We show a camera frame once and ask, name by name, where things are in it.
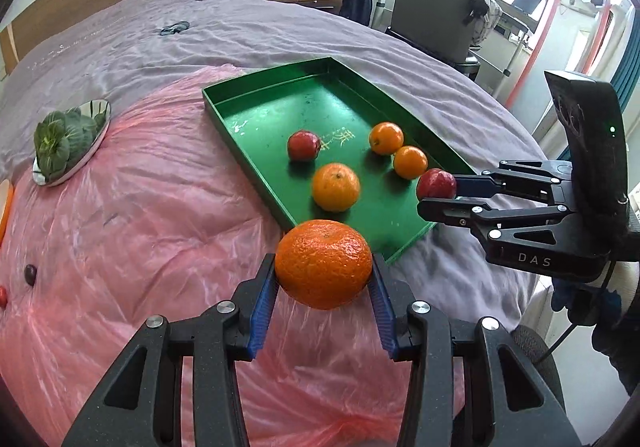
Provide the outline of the red apple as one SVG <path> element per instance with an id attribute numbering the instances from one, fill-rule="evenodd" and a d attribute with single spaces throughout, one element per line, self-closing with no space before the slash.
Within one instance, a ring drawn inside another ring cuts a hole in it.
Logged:
<path id="1" fill-rule="evenodd" d="M 288 137 L 288 159 L 293 162 L 314 161 L 320 148 L 320 137 L 310 130 L 298 130 Z"/>
<path id="2" fill-rule="evenodd" d="M 0 285 L 0 308 L 2 311 L 6 309 L 6 305 L 8 305 L 8 291 L 3 285 Z"/>
<path id="3" fill-rule="evenodd" d="M 419 200 L 425 198 L 454 199 L 456 196 L 456 178 L 440 168 L 427 170 L 420 176 L 416 184 L 416 197 Z"/>

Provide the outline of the small orange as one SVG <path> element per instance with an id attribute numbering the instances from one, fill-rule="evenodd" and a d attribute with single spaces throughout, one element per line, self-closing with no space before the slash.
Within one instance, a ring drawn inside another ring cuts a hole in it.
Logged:
<path id="1" fill-rule="evenodd" d="M 419 178 L 426 172 L 427 167 L 427 156 L 417 147 L 402 146 L 394 154 L 393 168 L 401 178 L 407 180 Z"/>
<path id="2" fill-rule="evenodd" d="M 376 124 L 369 133 L 369 146 L 378 155 L 392 155 L 404 145 L 404 132 L 395 123 Z"/>

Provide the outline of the rough orange mandarin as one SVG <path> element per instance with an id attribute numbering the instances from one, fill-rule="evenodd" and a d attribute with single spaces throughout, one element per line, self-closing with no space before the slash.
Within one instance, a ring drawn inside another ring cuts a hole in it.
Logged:
<path id="1" fill-rule="evenodd" d="M 359 177 L 342 163 L 323 165 L 311 179 L 311 198 L 326 212 L 346 212 L 359 200 L 360 193 Z"/>

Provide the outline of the dark purple plum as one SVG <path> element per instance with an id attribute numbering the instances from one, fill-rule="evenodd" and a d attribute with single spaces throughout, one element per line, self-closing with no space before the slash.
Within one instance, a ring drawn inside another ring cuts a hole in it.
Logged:
<path id="1" fill-rule="evenodd" d="M 33 287 L 36 283 L 37 280 L 37 275 L 38 275 L 38 271 L 37 271 L 37 267 L 32 265 L 32 264 L 27 264 L 24 268 L 24 279 L 25 282 L 30 286 Z"/>

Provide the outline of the large orange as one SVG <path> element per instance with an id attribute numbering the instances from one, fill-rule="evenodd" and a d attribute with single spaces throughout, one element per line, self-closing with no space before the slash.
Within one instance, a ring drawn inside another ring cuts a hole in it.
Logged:
<path id="1" fill-rule="evenodd" d="M 311 219 L 282 237 L 274 271 L 296 302 L 320 311 L 356 299 L 366 286 L 373 257 L 367 241 L 342 222 Z"/>

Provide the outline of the desk with clutter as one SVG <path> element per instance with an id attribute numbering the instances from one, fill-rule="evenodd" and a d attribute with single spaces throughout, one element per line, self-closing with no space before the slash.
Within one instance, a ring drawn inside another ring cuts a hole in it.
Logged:
<path id="1" fill-rule="evenodd" d="M 506 91 L 514 63 L 537 26 L 524 10 L 502 0 L 394 0 L 386 33 L 471 80 L 481 70 L 493 70 L 498 77 L 489 94 L 498 98 Z M 512 36 L 518 40 L 502 68 L 479 53 L 493 32 L 506 40 Z"/>

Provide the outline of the pink plastic sheet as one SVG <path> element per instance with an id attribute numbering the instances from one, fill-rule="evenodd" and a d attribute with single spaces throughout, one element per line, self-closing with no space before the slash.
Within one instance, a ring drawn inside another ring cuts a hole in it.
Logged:
<path id="1" fill-rule="evenodd" d="M 237 73 L 206 66 L 147 95 L 60 187 L 17 181 L 1 245 L 1 375 L 46 444 L 62 443 L 146 318 L 201 314 L 276 248 L 278 224 L 204 109 L 203 88 Z M 367 297 L 313 311 L 280 295 L 238 375 L 255 446 L 397 441 L 409 368 L 383 351 Z"/>

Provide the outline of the green rectangular tray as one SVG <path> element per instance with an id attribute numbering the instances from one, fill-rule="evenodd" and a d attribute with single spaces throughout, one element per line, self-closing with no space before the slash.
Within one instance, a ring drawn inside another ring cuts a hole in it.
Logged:
<path id="1" fill-rule="evenodd" d="M 373 153 L 368 136 L 381 122 L 397 124 L 431 166 L 454 174 L 472 168 L 430 126 L 348 66 L 326 57 L 244 74 L 203 90 L 204 106 L 224 143 L 283 230 L 328 219 L 311 198 L 314 171 L 343 163 L 359 177 L 361 194 L 340 222 L 359 231 L 387 263 L 433 228 L 416 211 L 416 185 L 392 161 Z M 317 159 L 288 159 L 288 137 L 310 130 L 321 139 Z"/>

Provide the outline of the grey office chair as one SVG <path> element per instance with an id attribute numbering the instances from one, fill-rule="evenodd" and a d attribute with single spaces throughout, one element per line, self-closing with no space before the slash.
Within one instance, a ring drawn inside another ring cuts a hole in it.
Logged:
<path id="1" fill-rule="evenodd" d="M 386 33 L 475 80 L 471 46 L 488 12 L 488 0 L 395 0 Z"/>

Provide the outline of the dark blue bag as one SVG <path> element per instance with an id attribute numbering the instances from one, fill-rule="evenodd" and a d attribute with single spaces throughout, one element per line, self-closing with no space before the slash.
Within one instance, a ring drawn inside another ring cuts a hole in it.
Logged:
<path id="1" fill-rule="evenodd" d="M 338 14 L 345 19 L 368 26 L 372 9 L 373 0 L 342 0 Z"/>

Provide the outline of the orange white oval dish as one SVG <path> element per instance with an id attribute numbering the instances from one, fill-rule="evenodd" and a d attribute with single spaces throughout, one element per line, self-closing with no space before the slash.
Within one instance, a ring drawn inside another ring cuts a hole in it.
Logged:
<path id="1" fill-rule="evenodd" d="M 4 234 L 6 233 L 6 225 L 8 225 L 13 197 L 14 186 L 12 182 L 9 181 L 9 179 L 2 180 L 0 184 L 0 242 L 3 240 Z"/>

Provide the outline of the purple bed duvet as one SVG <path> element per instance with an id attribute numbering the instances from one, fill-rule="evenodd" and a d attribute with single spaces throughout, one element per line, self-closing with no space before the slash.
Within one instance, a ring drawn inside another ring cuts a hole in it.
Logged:
<path id="1" fill-rule="evenodd" d="M 179 21 L 190 29 L 158 35 Z M 266 0 L 123 0 L 39 44 L 9 76 L 1 101 L 1 174 L 15 184 L 30 175 L 32 133 L 52 110 L 104 98 L 117 118 L 206 66 L 250 72 L 324 56 L 387 92 L 475 170 L 542 155 L 483 89 L 354 22 Z"/>

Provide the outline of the dark glasses on bed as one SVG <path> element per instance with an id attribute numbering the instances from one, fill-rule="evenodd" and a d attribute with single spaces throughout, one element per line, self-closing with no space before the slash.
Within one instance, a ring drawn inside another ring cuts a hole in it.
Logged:
<path id="1" fill-rule="evenodd" d="M 160 29 L 158 32 L 159 36 L 169 36 L 180 34 L 188 29 L 190 29 L 191 25 L 189 21 L 179 21 L 170 25 L 166 25 Z"/>

